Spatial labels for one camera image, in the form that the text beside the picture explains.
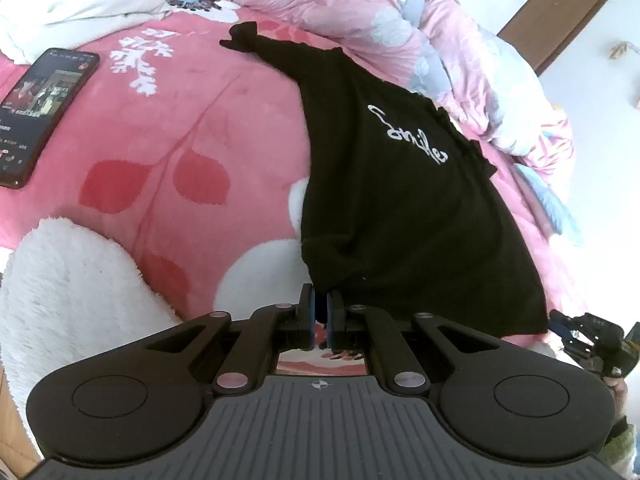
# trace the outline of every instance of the ridged gray panel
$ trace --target ridged gray panel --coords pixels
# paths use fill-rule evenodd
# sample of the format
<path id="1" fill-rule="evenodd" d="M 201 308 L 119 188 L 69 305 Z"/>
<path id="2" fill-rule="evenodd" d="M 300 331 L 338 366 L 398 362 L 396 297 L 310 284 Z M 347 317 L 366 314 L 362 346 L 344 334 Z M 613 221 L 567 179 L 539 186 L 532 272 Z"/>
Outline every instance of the ridged gray panel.
<path id="1" fill-rule="evenodd" d="M 164 455 L 118 469 L 55 460 L 33 480 L 618 480 L 589 457 L 532 468 L 494 462 L 459 444 L 419 399 L 385 393 L 373 377 L 269 376 L 252 394 L 214 403 L 201 426 Z"/>

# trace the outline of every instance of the bed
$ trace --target bed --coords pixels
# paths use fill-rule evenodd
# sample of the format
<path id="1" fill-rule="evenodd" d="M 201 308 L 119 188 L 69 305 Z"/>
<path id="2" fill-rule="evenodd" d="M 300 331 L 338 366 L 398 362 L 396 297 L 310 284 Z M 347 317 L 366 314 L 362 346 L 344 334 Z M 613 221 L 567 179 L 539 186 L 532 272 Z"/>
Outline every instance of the bed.
<path id="1" fill-rule="evenodd" d="M 62 216 L 121 244 L 183 319 L 213 309 L 247 317 L 265 304 L 295 302 L 309 280 L 300 257 L 308 139 L 295 83 L 218 44 L 233 23 L 251 20 L 272 38 L 341 46 L 376 75 L 445 107 L 498 168 L 493 182 L 532 254 L 548 309 L 584 309 L 512 173 L 518 156 L 566 194 L 568 121 L 543 97 L 508 92 L 500 102 L 520 109 L 505 118 L 490 85 L 502 46 L 455 0 L 417 8 L 415 0 L 230 1 L 82 47 L 100 55 L 100 68 L 29 184 L 0 189 L 0 245 L 13 249 L 40 219 Z M 0 93 L 25 70 L 0 58 Z"/>

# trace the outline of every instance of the metal screw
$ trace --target metal screw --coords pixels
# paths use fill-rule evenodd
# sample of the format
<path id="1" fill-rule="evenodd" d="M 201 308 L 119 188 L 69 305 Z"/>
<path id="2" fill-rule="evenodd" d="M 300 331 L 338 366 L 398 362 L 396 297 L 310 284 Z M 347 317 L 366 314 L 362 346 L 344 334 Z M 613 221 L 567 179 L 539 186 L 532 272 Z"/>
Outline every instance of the metal screw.
<path id="1" fill-rule="evenodd" d="M 245 374 L 239 374 L 238 372 L 228 372 L 220 375 L 216 382 L 218 383 L 218 386 L 222 388 L 233 390 L 247 386 L 247 384 L 249 384 L 249 377 Z"/>
<path id="2" fill-rule="evenodd" d="M 400 372 L 395 376 L 394 382 L 403 388 L 418 388 L 427 382 L 427 379 L 417 372 Z"/>

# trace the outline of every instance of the smartphone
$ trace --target smartphone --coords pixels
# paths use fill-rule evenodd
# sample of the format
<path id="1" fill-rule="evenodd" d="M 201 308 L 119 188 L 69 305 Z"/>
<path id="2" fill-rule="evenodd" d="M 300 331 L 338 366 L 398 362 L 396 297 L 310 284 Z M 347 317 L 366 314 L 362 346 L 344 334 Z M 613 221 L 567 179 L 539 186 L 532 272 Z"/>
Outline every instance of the smartphone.
<path id="1" fill-rule="evenodd" d="M 95 72 L 100 56 L 50 48 L 0 104 L 0 186 L 24 186 L 66 108 Z"/>

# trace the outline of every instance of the black handheld device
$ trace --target black handheld device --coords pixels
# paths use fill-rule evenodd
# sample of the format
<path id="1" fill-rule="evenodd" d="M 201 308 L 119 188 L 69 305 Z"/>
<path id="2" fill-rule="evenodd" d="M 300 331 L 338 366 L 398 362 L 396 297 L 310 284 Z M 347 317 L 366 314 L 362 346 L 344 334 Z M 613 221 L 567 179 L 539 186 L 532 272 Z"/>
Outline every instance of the black handheld device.
<path id="1" fill-rule="evenodd" d="M 95 72 L 91 52 L 50 48 L 0 104 L 0 186 L 24 186 L 66 108 Z"/>
<path id="2" fill-rule="evenodd" d="M 369 375 L 275 374 L 314 344 Z M 423 312 L 395 322 L 305 285 L 249 320 L 213 312 L 49 374 L 32 480 L 616 480 L 594 374 Z"/>

